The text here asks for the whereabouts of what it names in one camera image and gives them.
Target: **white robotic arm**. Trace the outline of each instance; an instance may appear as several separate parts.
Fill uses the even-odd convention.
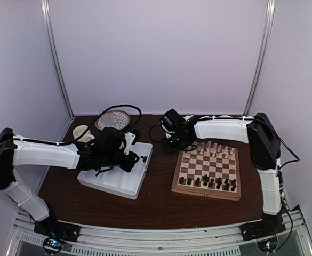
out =
[[[194,125],[198,139],[223,139],[235,140],[248,144],[247,125],[253,117],[242,117],[241,119],[222,119],[232,118],[231,116],[205,116],[211,120],[198,121]],[[257,168],[263,195],[263,212],[265,214],[277,215],[281,209],[281,193],[278,177],[280,158],[276,159],[274,169],[260,170]]]
[[[79,226],[64,224],[56,218],[51,206],[34,194],[22,181],[14,166],[46,165],[68,169],[103,171],[119,166],[131,172],[140,157],[131,149],[139,132],[123,133],[106,128],[101,135],[87,143],[38,141],[15,135],[5,128],[0,134],[0,190],[26,210],[37,222],[35,231],[51,237],[76,241]]]
[[[197,139],[235,140],[249,144],[252,164],[257,168],[263,194],[263,220],[244,224],[244,240],[255,239],[285,230],[282,224],[282,189],[280,141],[264,113],[255,116],[185,116],[174,109],[161,118],[166,137],[162,139],[166,154],[185,150]]]

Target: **wooden table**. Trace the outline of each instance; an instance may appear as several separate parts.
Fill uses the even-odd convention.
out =
[[[148,142],[148,129],[159,124],[160,116],[143,115],[136,128],[139,141]],[[72,140],[72,130],[94,119],[76,117],[65,141]],[[91,128],[94,136],[100,131]],[[164,136],[157,127],[155,138]],[[242,198],[226,201],[179,194],[171,191],[178,153],[165,156],[160,144],[154,144],[143,185],[137,200],[130,200],[82,186],[79,171],[51,167],[39,192],[54,208],[58,218],[86,225],[132,228],[173,229],[227,225],[261,219],[262,192],[260,178],[250,161],[248,145],[236,141],[214,140],[239,151]]]

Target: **dark chess piece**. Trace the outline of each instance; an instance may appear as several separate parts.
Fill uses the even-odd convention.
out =
[[[228,191],[228,189],[229,189],[229,184],[228,184],[228,183],[225,184],[225,187],[224,187],[223,189],[224,189],[224,191]]]
[[[199,179],[199,178],[197,178],[197,180],[195,181],[195,185],[197,185],[197,186],[198,186],[198,185],[200,184],[200,182],[201,182],[201,181],[200,181],[200,179]]]
[[[222,179],[221,179],[221,178],[218,178],[218,179],[216,180],[216,183],[217,183],[216,189],[220,189],[220,187],[221,187],[221,185],[222,185]]]
[[[213,187],[213,184],[214,184],[214,179],[211,179],[210,183],[208,184],[208,187],[209,187],[209,188],[212,188],[212,187]]]

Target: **wooden chessboard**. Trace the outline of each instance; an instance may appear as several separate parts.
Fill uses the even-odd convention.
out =
[[[193,151],[179,153],[171,190],[217,199],[240,200],[241,184],[237,149],[217,146],[216,143],[210,148],[205,147],[204,143],[196,145],[197,149]],[[217,183],[219,178],[221,178],[220,187]]]

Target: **plate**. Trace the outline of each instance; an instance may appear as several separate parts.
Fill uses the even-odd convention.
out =
[[[125,128],[130,123],[130,115],[122,110],[114,110],[114,128],[121,130]],[[102,131],[104,127],[102,120],[98,119],[95,122],[96,128],[98,128],[100,131]]]

